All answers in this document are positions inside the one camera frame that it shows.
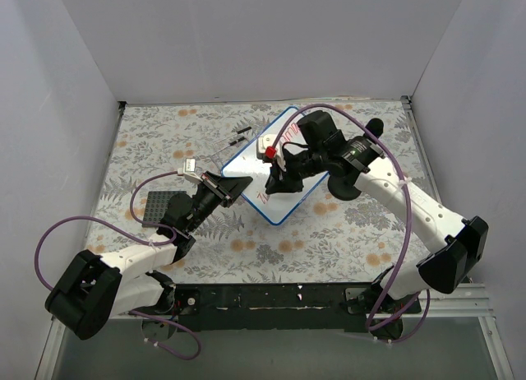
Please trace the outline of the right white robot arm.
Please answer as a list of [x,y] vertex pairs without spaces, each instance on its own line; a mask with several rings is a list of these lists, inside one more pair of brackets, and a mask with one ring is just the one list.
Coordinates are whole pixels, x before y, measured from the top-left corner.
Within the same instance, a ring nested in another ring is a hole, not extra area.
[[270,164],[266,195],[301,192],[305,179],[327,173],[333,197],[350,202],[366,193],[405,223],[405,243],[416,234],[428,251],[423,259],[384,271],[351,300],[350,307],[387,313],[423,290],[452,293],[482,258],[487,222],[447,209],[404,176],[379,141],[384,123],[378,118],[369,120],[362,135],[351,139],[322,110],[300,118],[298,129],[303,138],[298,153],[288,150],[291,144],[282,139],[283,131],[256,142],[257,158]]

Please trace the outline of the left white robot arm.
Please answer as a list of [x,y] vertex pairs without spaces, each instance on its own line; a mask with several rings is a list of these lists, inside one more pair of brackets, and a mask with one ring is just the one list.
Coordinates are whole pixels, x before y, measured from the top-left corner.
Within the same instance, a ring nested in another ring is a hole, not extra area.
[[46,310],[81,340],[94,336],[111,317],[134,309],[170,313],[175,284],[160,267],[183,259],[195,243],[191,232],[218,206],[231,206],[252,181],[203,173],[193,195],[177,191],[169,198],[147,240],[101,255],[89,250],[75,255],[51,289]]

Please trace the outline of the blue framed whiteboard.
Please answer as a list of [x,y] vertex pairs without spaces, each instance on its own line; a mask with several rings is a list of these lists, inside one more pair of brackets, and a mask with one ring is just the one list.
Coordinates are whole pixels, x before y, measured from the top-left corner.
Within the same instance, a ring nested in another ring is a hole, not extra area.
[[287,108],[261,133],[249,141],[236,155],[227,161],[221,169],[224,177],[250,176],[253,182],[242,193],[243,198],[262,217],[272,225],[281,225],[296,210],[299,205],[328,176],[327,173],[303,181],[303,190],[296,193],[276,193],[267,195],[265,183],[270,175],[270,165],[256,158],[256,139],[261,135],[277,134],[284,123],[297,111],[294,106]]

